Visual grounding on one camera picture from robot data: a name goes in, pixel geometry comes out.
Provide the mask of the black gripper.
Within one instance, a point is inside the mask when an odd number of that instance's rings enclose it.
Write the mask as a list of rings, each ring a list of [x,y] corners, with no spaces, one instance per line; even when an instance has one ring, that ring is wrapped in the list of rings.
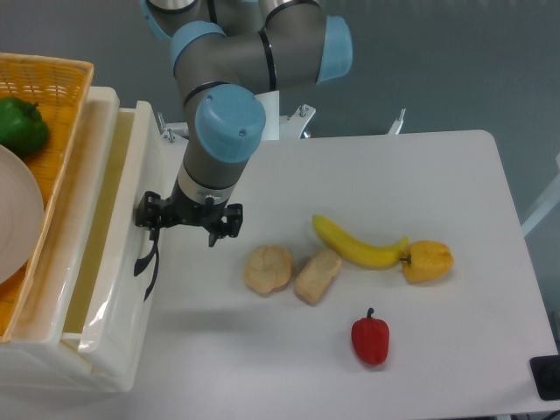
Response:
[[[163,199],[146,191],[135,211],[135,225],[147,230],[157,241],[162,228],[177,225],[203,227],[208,246],[226,237],[236,238],[243,223],[243,205],[228,204],[230,187],[215,189],[197,184],[191,178],[177,178],[171,195]]]

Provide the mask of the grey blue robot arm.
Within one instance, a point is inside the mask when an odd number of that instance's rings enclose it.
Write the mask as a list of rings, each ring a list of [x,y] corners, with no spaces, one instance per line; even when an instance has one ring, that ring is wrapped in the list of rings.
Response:
[[[171,195],[147,192],[136,224],[157,241],[164,228],[235,237],[242,206],[230,196],[263,136],[258,95],[345,76],[350,29],[316,1],[144,1],[150,29],[167,39],[189,130]]]

